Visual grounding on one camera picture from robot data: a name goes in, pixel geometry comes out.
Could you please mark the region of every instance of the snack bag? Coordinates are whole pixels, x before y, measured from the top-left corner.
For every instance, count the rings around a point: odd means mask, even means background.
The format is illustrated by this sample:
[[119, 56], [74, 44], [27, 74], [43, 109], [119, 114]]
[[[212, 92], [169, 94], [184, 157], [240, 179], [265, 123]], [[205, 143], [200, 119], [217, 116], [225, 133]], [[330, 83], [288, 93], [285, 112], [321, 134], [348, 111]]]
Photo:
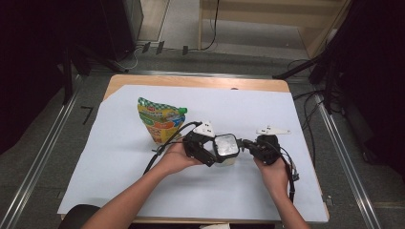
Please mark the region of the snack bag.
[[140, 119], [157, 144], [166, 142], [182, 125], [186, 108], [154, 103], [143, 97], [138, 99]]

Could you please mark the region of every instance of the wrist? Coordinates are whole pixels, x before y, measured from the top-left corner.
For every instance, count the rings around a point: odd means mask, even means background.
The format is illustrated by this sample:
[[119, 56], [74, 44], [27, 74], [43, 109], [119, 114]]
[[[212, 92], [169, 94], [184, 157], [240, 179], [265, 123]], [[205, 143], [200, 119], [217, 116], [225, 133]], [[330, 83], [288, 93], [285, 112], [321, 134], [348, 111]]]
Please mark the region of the wrist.
[[155, 167], [153, 167], [148, 173], [146, 174], [151, 174], [154, 177], [162, 180], [164, 178], [166, 178], [167, 176], [170, 175], [170, 172], [167, 169], [164, 169], [164, 167], [156, 165]]
[[284, 189], [268, 189], [268, 192], [270, 193], [271, 198], [273, 199], [285, 199], [289, 198], [287, 191]]

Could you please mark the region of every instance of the metal rail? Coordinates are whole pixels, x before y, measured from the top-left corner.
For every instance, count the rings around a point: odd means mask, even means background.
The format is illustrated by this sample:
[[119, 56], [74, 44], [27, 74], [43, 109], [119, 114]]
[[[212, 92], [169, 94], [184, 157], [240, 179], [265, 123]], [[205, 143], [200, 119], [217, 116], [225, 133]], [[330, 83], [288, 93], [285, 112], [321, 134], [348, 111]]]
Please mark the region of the metal rail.
[[53, 126], [48, 132], [48, 135], [45, 138], [41, 148], [39, 149], [39, 152], [35, 160], [33, 161], [30, 170], [27, 172], [23, 182], [14, 195], [10, 207], [2, 222], [0, 223], [0, 229], [9, 229], [16, 226], [17, 221], [19, 220], [21, 213], [23, 212], [32, 194], [33, 188], [35, 187], [36, 182], [39, 180], [45, 164], [47, 163], [48, 158], [51, 155], [53, 146], [56, 143], [57, 138], [59, 137], [59, 134], [69, 117], [72, 107], [75, 104], [77, 94], [79, 93], [81, 85], [83, 84], [83, 79], [81, 78], [81, 76], [78, 75], [76, 77], [75, 84], [77, 88], [72, 98], [66, 105], [61, 108], [56, 121], [53, 123]]
[[[315, 96], [315, 100], [317, 103], [320, 103], [323, 98], [321, 97], [321, 95], [317, 94]], [[352, 160], [349, 156], [348, 150], [346, 149], [345, 143], [343, 142], [343, 139], [337, 130], [333, 116], [328, 114], [323, 104], [321, 104], [319, 107], [321, 115], [330, 134], [330, 138], [333, 142], [334, 148], [343, 167], [343, 171], [345, 172], [346, 178], [352, 188], [354, 198], [367, 225], [367, 228], [382, 228], [378, 217], [373, 209], [372, 202], [367, 195], [366, 189], [364, 188], [360, 177], [356, 172], [354, 165], [352, 164]]]

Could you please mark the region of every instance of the white plastic piece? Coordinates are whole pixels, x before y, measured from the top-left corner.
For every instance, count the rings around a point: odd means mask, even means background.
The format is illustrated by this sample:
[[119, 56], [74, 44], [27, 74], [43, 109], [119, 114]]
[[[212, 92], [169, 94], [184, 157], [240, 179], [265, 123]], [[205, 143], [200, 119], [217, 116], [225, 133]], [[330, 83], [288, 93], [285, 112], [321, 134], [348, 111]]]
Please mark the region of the white plastic piece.
[[289, 134], [291, 134], [291, 131], [267, 126], [267, 128], [265, 128], [265, 129], [257, 130], [256, 134], [259, 134], [259, 135], [289, 135]]
[[194, 128], [193, 132], [200, 135], [215, 137], [214, 129], [212, 129], [210, 121], [203, 122], [200, 126]]

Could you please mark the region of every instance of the person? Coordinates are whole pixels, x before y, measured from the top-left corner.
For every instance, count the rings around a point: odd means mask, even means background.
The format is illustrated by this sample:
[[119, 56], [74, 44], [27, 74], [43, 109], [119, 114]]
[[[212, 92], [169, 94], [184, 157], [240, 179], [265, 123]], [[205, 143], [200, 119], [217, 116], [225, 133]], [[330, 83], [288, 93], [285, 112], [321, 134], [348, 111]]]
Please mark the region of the person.
[[[283, 160], [279, 158], [272, 165], [265, 165], [256, 158], [254, 161], [285, 227], [309, 228], [288, 198], [288, 176]], [[95, 212], [82, 228], [128, 228], [143, 203], [163, 179], [195, 165], [201, 163], [185, 154], [182, 143], [172, 144], [149, 172]]]

